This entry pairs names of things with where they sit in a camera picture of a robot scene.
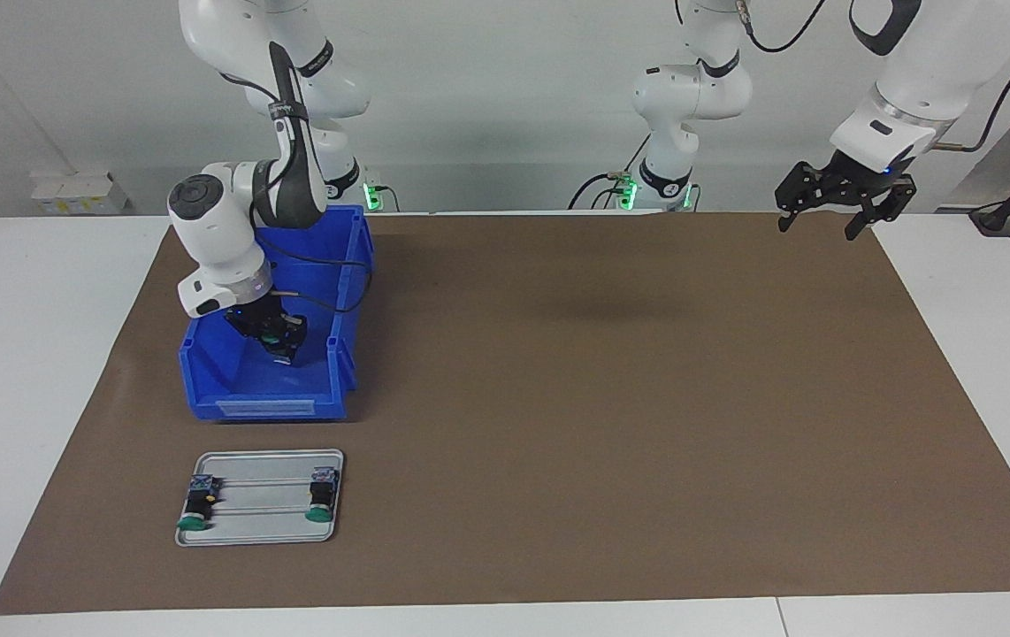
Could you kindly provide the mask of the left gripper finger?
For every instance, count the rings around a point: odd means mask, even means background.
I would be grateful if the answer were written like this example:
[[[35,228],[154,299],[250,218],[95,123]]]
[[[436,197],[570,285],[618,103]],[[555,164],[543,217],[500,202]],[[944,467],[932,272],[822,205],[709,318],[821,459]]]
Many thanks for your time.
[[[827,204],[828,189],[832,185],[833,177],[827,169],[815,168],[808,162],[797,162],[775,188],[775,201],[780,210],[777,221],[780,233],[788,233],[801,213]]]
[[[845,226],[845,240],[855,241],[862,231],[874,223],[896,220],[916,193],[916,182],[913,179],[898,179],[884,189],[857,188],[855,202],[860,209]]]

